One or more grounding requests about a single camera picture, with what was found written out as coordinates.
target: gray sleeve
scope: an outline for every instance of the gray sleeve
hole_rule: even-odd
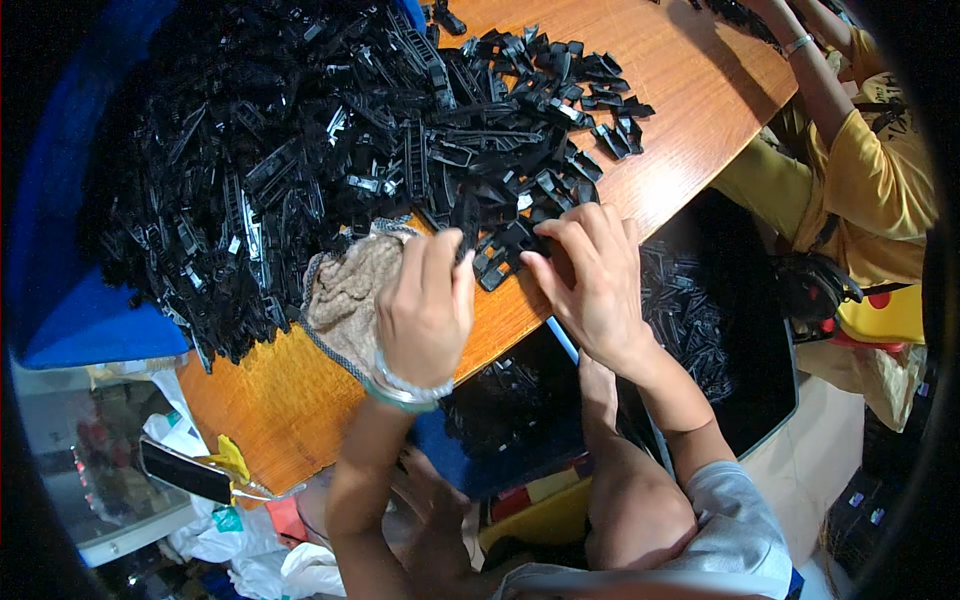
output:
[[[756,592],[785,597],[793,571],[790,552],[777,519],[743,467],[730,461],[707,465],[690,478],[686,495],[700,531],[660,569],[770,578],[782,586]]]

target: beige cloth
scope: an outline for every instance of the beige cloth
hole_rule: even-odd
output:
[[[309,299],[302,307],[304,328],[314,342],[350,373],[373,372],[376,310],[373,302],[400,270],[410,228],[374,229],[342,256],[318,254],[304,276]]]
[[[897,433],[913,408],[913,395],[924,381],[926,347],[906,345],[895,356],[876,348],[850,348],[830,342],[794,347],[797,370],[826,380],[835,388],[862,394],[870,410]]]

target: phone screen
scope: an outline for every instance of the phone screen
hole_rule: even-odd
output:
[[[140,453],[144,469],[157,479],[214,502],[230,503],[228,475],[173,454],[147,440],[140,440]]]

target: smartphone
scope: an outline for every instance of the smartphone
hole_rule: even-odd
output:
[[[220,504],[233,501],[233,482],[229,475],[145,435],[140,436],[140,465],[151,477],[185,492]]]

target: knee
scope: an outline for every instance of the knee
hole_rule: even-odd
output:
[[[615,503],[587,539],[590,568],[656,568],[677,558],[697,534],[693,509],[673,482],[629,486]]]

